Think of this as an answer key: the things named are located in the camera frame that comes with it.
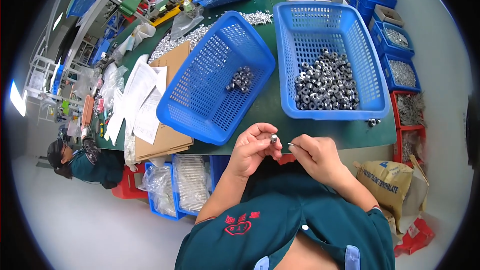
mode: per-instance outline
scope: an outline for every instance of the ceiling light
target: ceiling light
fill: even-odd
[[[18,92],[17,86],[15,86],[15,81],[11,82],[11,89],[10,89],[10,100],[11,103],[15,106],[17,111],[20,113],[22,117],[25,117],[25,112],[27,111],[27,106],[25,104],[25,101],[27,100],[27,97],[25,96],[25,93],[23,94],[22,98],[20,96],[20,93]]]
[[[55,30],[55,28],[56,28],[57,25],[59,24],[60,20],[62,19],[62,16],[63,16],[63,12],[58,16],[57,20],[55,20],[55,23],[53,23],[52,31]]]

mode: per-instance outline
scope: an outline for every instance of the teal work shirt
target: teal work shirt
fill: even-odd
[[[120,183],[123,165],[114,155],[100,152],[91,138],[83,139],[83,148],[78,150],[70,162],[73,177],[87,181]]]
[[[395,269],[392,236],[380,209],[364,212],[297,173],[258,182],[249,198],[196,224],[183,239],[175,269],[272,270],[298,231],[340,269]]]

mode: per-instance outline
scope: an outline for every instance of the green workbench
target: green workbench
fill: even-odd
[[[272,1],[273,4],[276,4],[285,0]],[[218,8],[205,9],[203,13],[205,19],[202,21],[202,24],[211,24],[217,20],[217,16],[220,17],[221,14],[226,10],[253,13],[257,10],[269,10],[272,12],[273,8],[269,0],[248,0],[223,5]],[[138,57],[143,54],[152,53],[167,29],[171,27],[172,22],[173,20],[169,20],[156,27],[155,35],[151,38],[144,39],[135,50],[127,51],[121,64],[131,71]],[[139,20],[131,23],[129,27],[127,27],[121,34],[117,36],[115,41],[117,41],[119,44],[123,42],[139,23]],[[370,128],[365,121],[315,121],[306,119],[292,119],[288,117],[280,105],[279,68],[275,26],[274,24],[258,25],[255,26],[255,30],[265,41],[275,57],[276,67],[273,71],[273,74],[270,76],[270,79],[263,87],[263,90],[255,99],[249,111],[245,114],[245,117],[225,145],[216,146],[195,140],[194,145],[191,146],[189,150],[182,151],[182,153],[204,155],[231,154],[238,135],[240,135],[250,125],[257,122],[267,122],[276,126],[278,128],[277,135],[284,144],[301,134],[307,134],[315,137],[331,137],[335,140],[338,149],[381,146],[395,143],[397,134],[391,107],[387,117],[383,118],[382,122],[373,128]],[[128,79],[130,71],[124,75],[125,82]],[[100,138],[99,136],[96,138],[97,145],[104,149],[123,150],[124,136],[125,122],[123,122],[122,128],[118,135],[116,146],[112,146],[111,141],[106,141],[104,138]],[[287,146],[284,146],[282,152],[289,152]]]

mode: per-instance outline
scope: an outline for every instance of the paper document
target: paper document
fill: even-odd
[[[117,88],[113,95],[113,114],[106,125],[105,135],[109,136],[112,140],[112,145],[115,146],[117,143],[117,137],[120,132],[120,128],[123,123],[123,94]]]
[[[157,79],[158,74],[152,67],[143,61],[137,60],[123,92],[123,111],[126,121],[125,134],[131,135],[133,132],[138,112],[155,87]]]
[[[160,124],[157,118],[157,106],[167,86],[167,67],[156,67],[153,70],[158,73],[158,78],[155,82],[156,87],[153,88],[153,91],[141,105],[133,127],[135,136],[152,145]]]

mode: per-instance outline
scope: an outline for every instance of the cardboard sheet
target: cardboard sheet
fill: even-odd
[[[150,66],[153,68],[167,66],[166,85],[168,86],[189,53],[190,42],[187,41],[154,60]],[[165,154],[178,153],[189,149],[193,143],[192,137],[181,134],[160,123],[153,145],[135,137],[135,159],[143,161]]]

